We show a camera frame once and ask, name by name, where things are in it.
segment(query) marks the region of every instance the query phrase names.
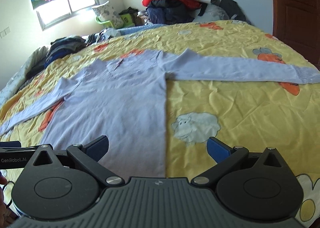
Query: blue gripper pad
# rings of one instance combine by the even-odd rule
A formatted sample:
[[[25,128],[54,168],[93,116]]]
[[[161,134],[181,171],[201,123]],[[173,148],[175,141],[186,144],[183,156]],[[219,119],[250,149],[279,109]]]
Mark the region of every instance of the blue gripper pad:
[[[229,157],[233,151],[233,148],[219,141],[215,137],[210,137],[207,141],[207,152],[217,164]]]
[[[94,141],[84,145],[82,151],[90,158],[98,162],[109,150],[109,140],[103,135]]]

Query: pillow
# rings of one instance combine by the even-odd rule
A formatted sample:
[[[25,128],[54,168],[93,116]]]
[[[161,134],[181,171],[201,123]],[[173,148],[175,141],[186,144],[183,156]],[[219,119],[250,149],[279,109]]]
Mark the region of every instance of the pillow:
[[[123,20],[110,5],[109,1],[98,6],[93,6],[92,10],[101,22],[112,21],[116,28],[121,28],[123,26]]]

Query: window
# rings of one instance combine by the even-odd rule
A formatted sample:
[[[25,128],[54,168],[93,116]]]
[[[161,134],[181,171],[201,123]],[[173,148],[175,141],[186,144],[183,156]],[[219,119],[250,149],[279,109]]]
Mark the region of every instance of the window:
[[[98,0],[54,0],[36,9],[42,30],[79,14],[98,4]]]

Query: logo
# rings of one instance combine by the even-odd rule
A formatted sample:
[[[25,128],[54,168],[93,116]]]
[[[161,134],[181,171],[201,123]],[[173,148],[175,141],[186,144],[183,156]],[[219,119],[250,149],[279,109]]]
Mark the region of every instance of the logo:
[[[1,159],[1,162],[2,162],[2,163],[7,163],[7,162],[21,162],[21,161],[27,161],[27,158]]]
[[[156,184],[156,185],[162,185],[163,182],[162,182],[161,180],[158,180],[158,181],[155,182],[155,184]]]

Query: yellow bedspread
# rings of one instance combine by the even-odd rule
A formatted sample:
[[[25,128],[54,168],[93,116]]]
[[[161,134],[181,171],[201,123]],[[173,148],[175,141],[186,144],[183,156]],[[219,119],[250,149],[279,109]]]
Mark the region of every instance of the yellow bedspread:
[[[166,26],[112,38],[108,43],[91,45],[56,60],[1,108],[0,124],[52,90],[61,77],[72,77],[96,58],[107,60],[126,56],[132,50],[138,54],[144,49],[180,54],[186,48],[204,56],[278,59],[287,64],[313,67],[289,46],[247,23],[218,21]],[[167,81],[167,177],[191,179],[215,165],[206,152],[205,143],[187,145],[175,137],[175,123],[191,117],[194,112],[216,118],[220,129],[216,130],[216,137],[230,147],[242,145],[256,152],[268,146],[276,147],[304,190],[304,203],[297,219],[308,227],[320,215],[320,181],[317,182],[320,178],[320,84],[282,87],[271,82]],[[38,128],[45,114],[14,127],[0,140],[20,140],[23,147],[37,145],[43,135]],[[9,170],[7,179],[15,181],[20,171]],[[10,185],[5,198],[7,203]]]

